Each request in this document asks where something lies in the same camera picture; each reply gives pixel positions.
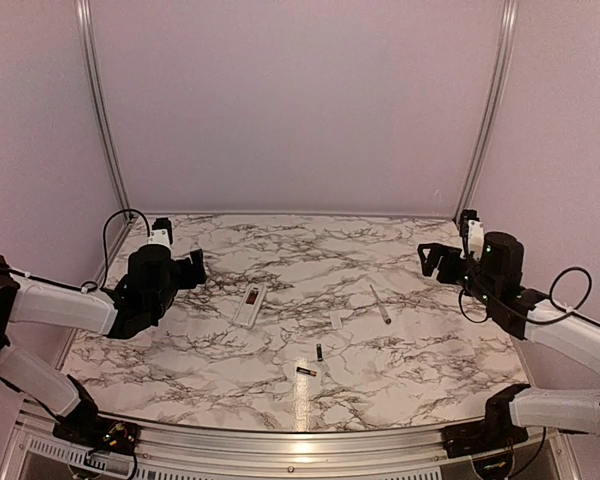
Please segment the white remote control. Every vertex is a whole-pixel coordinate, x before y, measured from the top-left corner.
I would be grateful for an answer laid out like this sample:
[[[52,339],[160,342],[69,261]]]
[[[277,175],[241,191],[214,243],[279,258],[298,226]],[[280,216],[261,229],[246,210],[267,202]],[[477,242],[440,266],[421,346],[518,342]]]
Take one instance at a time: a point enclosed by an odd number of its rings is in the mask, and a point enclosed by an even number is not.
[[[267,287],[264,284],[250,284],[241,299],[232,319],[232,324],[241,328],[251,329],[256,322],[266,292]]]

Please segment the white battery cover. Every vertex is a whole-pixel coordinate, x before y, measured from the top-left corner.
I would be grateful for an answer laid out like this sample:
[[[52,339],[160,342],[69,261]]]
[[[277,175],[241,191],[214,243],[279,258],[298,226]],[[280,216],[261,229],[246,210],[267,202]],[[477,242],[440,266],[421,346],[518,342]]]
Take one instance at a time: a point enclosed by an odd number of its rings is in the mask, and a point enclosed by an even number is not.
[[[343,328],[343,321],[339,313],[331,312],[329,318],[334,330],[340,330]]]

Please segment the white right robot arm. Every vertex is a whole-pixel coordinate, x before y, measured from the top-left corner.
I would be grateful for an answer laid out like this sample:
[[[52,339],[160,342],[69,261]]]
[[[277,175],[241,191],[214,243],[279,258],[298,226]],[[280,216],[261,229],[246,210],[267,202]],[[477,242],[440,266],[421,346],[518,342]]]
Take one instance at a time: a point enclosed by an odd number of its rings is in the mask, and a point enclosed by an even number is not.
[[[425,276],[483,305],[531,376],[491,396],[483,418],[449,431],[449,443],[495,448],[527,427],[600,437],[600,322],[523,286],[524,247],[507,233],[467,235],[461,247],[425,243],[417,253]]]

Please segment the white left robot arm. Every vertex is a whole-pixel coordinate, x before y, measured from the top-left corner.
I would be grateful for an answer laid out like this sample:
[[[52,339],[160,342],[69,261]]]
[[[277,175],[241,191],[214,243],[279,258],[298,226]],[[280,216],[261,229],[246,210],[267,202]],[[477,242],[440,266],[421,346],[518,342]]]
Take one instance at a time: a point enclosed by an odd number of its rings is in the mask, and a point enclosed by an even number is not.
[[[165,246],[145,245],[129,256],[114,288],[94,291],[18,272],[0,255],[0,379],[66,422],[82,443],[99,444],[107,430],[95,400],[78,381],[10,340],[11,331],[36,325],[128,340],[158,326],[178,292],[205,281],[201,250],[175,259]]]

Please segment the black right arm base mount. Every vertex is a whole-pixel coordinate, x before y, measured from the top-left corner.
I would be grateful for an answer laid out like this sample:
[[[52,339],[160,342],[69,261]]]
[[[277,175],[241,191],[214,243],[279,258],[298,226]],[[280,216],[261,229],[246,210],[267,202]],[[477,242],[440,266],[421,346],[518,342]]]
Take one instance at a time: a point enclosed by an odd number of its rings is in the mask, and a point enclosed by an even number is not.
[[[507,396],[498,394],[486,401],[481,420],[444,427],[441,435],[447,456],[481,454],[527,441],[527,430],[512,423],[510,401]]]

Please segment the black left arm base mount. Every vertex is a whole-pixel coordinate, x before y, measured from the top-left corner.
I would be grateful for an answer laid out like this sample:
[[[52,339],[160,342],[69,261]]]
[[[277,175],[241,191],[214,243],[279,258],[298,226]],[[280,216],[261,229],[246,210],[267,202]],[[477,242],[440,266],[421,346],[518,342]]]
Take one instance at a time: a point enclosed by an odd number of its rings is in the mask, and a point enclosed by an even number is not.
[[[80,391],[78,405],[66,416],[59,417],[53,435],[88,447],[92,453],[112,452],[132,456],[139,431],[136,423],[102,417],[91,396]]]

